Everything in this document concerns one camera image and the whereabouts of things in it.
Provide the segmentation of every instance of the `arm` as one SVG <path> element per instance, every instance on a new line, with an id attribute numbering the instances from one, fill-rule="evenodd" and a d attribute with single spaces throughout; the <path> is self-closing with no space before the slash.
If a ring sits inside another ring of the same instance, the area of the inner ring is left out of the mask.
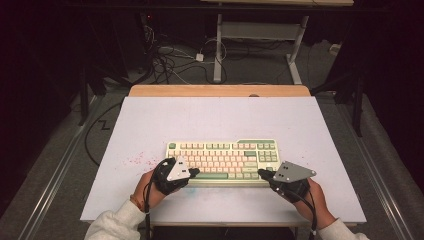
<path id="1" fill-rule="evenodd" d="M 102 213 L 89 227 L 85 239 L 140 239 L 137 226 L 144 220 L 143 191 L 152 177 L 153 170 L 143 174 L 134 191 L 134 198 L 127 200 L 116 211 Z M 165 195 L 157 190 L 156 184 L 152 184 L 149 196 L 149 206 L 154 208 Z"/>
<path id="2" fill-rule="evenodd" d="M 325 201 L 324 192 L 321 186 L 313 181 L 308 179 L 310 185 L 310 193 L 306 194 L 305 200 L 312 204 L 315 203 L 316 216 L 317 216 L 317 228 L 318 233 L 320 234 L 323 240 L 366 240 L 368 239 L 364 234 L 357 233 L 353 234 L 346 225 L 340 220 L 336 219 L 328 210 L 327 204 Z M 311 210 L 303 203 L 298 201 L 293 203 L 297 211 L 304 218 L 312 221 L 312 212 Z"/>

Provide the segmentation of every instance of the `dark background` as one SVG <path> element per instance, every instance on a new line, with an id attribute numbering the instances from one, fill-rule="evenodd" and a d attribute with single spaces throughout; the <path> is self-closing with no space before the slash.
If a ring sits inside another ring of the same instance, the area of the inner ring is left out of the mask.
<path id="1" fill-rule="evenodd" d="M 418 3 L 355 1 L 355 7 L 389 6 L 393 13 L 384 17 L 311 16 L 304 41 L 343 41 L 328 81 L 352 68 L 363 73 L 365 93 L 401 159 L 423 189 L 419 174 L 424 160 L 424 37 L 420 30 L 420 13 L 424 9 Z M 157 14 L 153 24 L 158 31 L 185 36 L 193 44 L 214 34 L 214 16 L 185 16 L 178 22 L 172 19 L 174 16 Z M 192 27 L 182 28 L 185 24 Z M 142 32 L 134 39 L 128 38 L 130 32 L 139 30 L 134 14 L 94 13 L 88 17 L 55 1 L 2 3 L 0 214 L 25 180 L 50 134 L 72 110 L 70 104 L 79 91 L 82 67 L 96 65 L 126 77 L 129 68 L 148 64 L 148 59 L 135 57 L 144 56 Z M 89 83 L 101 93 L 99 79 L 104 75 L 90 76 Z"/>

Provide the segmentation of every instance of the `floor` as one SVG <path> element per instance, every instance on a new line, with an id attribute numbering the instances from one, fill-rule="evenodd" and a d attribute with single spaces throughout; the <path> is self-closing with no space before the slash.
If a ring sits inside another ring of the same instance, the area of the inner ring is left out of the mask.
<path id="1" fill-rule="evenodd" d="M 224 84 L 292 84 L 286 64 L 281 64 L 285 61 L 282 53 L 289 53 L 291 46 L 291 42 L 228 42 Z M 301 47 L 296 65 L 309 89 L 326 79 L 335 59 L 328 52 L 330 46 L 323 41 Z M 211 64 L 191 63 L 198 49 L 164 45 L 160 52 L 156 73 L 142 84 L 211 81 Z M 213 61 L 210 51 L 204 49 L 204 53 L 204 62 Z M 170 71 L 165 74 L 160 64 Z M 143 72 L 135 70 L 130 80 L 141 75 Z M 110 79 L 105 85 L 105 96 L 91 98 L 91 114 L 84 126 L 78 126 L 80 106 L 75 100 L 73 112 L 57 127 L 1 218 L 0 239 L 84 237 L 89 225 L 79 217 L 96 176 L 96 163 L 101 162 L 119 114 L 116 105 L 128 94 Z M 332 97 L 331 92 L 321 93 L 317 101 L 367 217 L 367 223 L 352 231 L 363 232 L 370 239 L 420 239 L 423 195 L 390 144 L 371 104 L 364 96 L 363 137 L 358 138 L 350 125 L 351 105 L 335 104 Z M 298 239 L 306 239 L 307 233 L 307 229 L 300 229 Z"/>

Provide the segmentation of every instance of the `space bar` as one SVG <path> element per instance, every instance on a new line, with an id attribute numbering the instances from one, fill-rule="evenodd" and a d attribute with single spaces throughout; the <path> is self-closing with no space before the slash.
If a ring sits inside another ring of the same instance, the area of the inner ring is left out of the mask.
<path id="1" fill-rule="evenodd" d="M 199 173 L 194 179 L 228 179 L 228 173 Z"/>

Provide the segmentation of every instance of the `table leg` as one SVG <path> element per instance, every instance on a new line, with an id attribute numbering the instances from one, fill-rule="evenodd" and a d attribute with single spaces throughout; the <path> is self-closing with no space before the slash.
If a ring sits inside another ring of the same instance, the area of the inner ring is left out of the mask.
<path id="1" fill-rule="evenodd" d="M 302 84 L 302 81 L 300 80 L 300 75 L 296 67 L 296 56 L 299 52 L 300 44 L 302 43 L 303 34 L 306 30 L 306 24 L 308 23 L 309 16 L 304 16 L 302 18 L 302 22 L 300 24 L 300 27 L 297 31 L 296 39 L 293 46 L 293 52 L 292 54 L 287 54 L 287 64 L 289 65 L 290 74 L 292 75 L 293 83 L 294 84 Z"/>
<path id="2" fill-rule="evenodd" d="M 217 29 L 216 29 L 216 55 L 215 55 L 215 67 L 213 71 L 213 82 L 221 82 L 221 64 L 222 64 L 222 51 L 221 51 L 221 40 L 222 40 L 222 14 L 218 14 Z"/>

